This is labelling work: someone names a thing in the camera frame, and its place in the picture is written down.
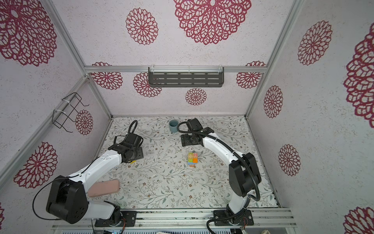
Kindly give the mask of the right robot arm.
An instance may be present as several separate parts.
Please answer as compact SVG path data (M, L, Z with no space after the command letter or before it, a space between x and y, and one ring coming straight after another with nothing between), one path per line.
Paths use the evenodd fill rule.
M261 174L252 153L241 153L225 143L211 128L204 128L198 119L181 122L176 127L181 133L183 147L201 145L218 156L228 167L229 185L232 189L227 213L236 215L245 210L250 201L261 199L259 184Z

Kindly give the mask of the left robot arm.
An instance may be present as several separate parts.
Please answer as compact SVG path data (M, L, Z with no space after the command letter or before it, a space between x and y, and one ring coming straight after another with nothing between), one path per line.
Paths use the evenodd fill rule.
M111 202L94 202L87 199L89 189L108 171L122 163L143 158L143 138L128 133L120 143L114 142L104 154L88 166L52 181L46 204L47 213L75 224L82 219L102 219L108 225L121 221L120 207Z

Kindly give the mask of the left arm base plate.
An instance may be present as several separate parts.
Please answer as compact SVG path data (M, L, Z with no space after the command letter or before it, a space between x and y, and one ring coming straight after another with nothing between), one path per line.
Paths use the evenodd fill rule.
M110 219L97 219L94 227L134 227L137 217L137 211L121 211Z

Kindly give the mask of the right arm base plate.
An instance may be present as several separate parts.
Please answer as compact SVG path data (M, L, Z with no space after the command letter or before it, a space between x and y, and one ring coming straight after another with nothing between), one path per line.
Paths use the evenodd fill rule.
M213 218L218 221L214 221L215 226L253 226L254 219L250 210L245 209L235 217L229 218L234 214L229 213L227 210L214 210Z

